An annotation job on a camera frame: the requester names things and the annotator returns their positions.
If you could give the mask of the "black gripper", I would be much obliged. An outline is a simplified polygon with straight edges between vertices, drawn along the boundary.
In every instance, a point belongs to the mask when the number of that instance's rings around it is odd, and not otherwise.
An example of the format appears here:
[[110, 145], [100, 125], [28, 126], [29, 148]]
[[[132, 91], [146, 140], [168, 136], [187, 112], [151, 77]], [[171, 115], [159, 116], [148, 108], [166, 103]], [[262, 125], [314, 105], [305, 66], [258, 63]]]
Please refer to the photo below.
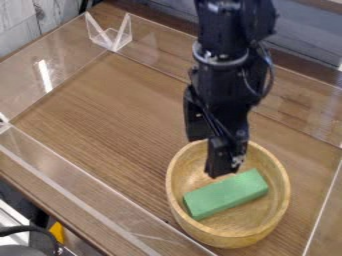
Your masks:
[[208, 139], [204, 172], [211, 178], [237, 173], [250, 140], [249, 113], [273, 87], [273, 61], [196, 58], [183, 97], [190, 141]]

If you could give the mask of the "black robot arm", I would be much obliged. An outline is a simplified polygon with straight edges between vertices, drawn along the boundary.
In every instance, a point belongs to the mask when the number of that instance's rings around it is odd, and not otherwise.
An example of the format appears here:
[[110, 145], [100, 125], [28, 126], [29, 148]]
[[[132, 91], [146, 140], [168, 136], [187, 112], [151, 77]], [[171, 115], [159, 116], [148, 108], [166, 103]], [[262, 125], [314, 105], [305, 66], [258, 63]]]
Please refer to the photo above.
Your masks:
[[187, 138], [207, 143], [204, 172], [238, 171], [247, 153], [249, 113], [273, 88], [275, 74], [263, 41], [275, 33], [273, 0], [194, 0], [195, 65], [184, 90]]

